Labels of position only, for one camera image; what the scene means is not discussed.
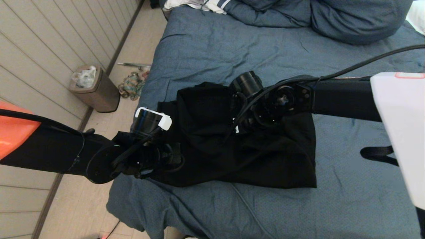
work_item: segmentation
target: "white paneled wall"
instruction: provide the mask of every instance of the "white paneled wall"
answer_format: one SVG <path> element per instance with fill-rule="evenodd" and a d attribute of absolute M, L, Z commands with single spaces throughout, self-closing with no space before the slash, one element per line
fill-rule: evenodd
<path fill-rule="evenodd" d="M 81 65 L 106 69 L 140 0 L 0 0 L 0 100 L 78 128 L 67 90 Z M 0 239 L 29 239 L 56 174 L 0 166 Z"/>

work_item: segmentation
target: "plastic bag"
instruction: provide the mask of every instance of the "plastic bag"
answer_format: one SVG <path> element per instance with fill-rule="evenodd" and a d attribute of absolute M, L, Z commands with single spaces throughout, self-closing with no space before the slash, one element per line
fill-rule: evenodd
<path fill-rule="evenodd" d="M 77 87 L 90 88 L 93 86 L 95 76 L 96 67 L 91 65 L 89 70 L 82 70 L 72 74 L 71 79 L 77 83 Z"/>

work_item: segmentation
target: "wrinkled bedding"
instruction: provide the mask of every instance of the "wrinkled bedding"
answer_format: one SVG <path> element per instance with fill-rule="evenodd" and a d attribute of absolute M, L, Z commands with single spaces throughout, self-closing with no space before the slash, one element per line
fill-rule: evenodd
<path fill-rule="evenodd" d="M 425 38 L 408 23 L 373 44 L 353 46 L 311 28 L 248 26 L 229 15 L 171 11 L 139 106 L 156 109 L 179 89 L 204 81 L 228 85 L 254 70 L 264 86 L 300 74 L 334 73 Z M 424 72 L 425 51 L 390 56 L 345 76 Z M 382 123 L 314 115 L 317 188 L 270 189 L 225 182 L 175 188 L 120 175 L 107 209 L 125 224 L 162 239 L 174 226 L 198 238 L 419 238 L 415 208 L 398 167 L 365 160 L 360 149 L 388 146 Z"/>

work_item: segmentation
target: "wooden floor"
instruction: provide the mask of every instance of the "wooden floor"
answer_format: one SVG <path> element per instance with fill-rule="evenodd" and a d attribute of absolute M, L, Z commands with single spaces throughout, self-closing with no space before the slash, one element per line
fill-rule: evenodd
<path fill-rule="evenodd" d="M 166 20 L 160 9 L 151 9 L 146 0 L 118 57 L 117 62 L 152 63 L 155 47 L 161 39 Z M 135 68 L 116 65 L 110 78 L 120 83 Z M 112 139 L 117 131 L 128 131 L 133 121 L 137 101 L 121 99 L 118 110 L 101 114 L 93 112 L 86 129 Z M 41 239 L 96 239 L 105 237 L 118 219 L 106 211 L 112 182 L 95 185 L 82 176 L 64 175 L 47 219 Z M 165 229 L 166 239 L 183 235 L 174 228 Z M 146 233 L 120 223 L 110 239 L 148 239 Z"/>

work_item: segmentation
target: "white fabric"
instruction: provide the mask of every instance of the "white fabric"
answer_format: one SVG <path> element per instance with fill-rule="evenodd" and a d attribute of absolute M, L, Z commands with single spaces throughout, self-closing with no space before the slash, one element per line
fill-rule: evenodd
<path fill-rule="evenodd" d="M 413 1 L 406 20 L 418 31 L 425 35 L 425 0 Z"/>
<path fill-rule="evenodd" d="M 218 1 L 219 0 L 167 0 L 162 10 L 164 12 L 169 12 L 173 8 L 176 8 L 178 6 L 188 5 L 194 9 L 201 9 L 203 11 L 211 10 L 215 13 L 226 14 L 226 12 L 223 9 L 217 6 Z"/>

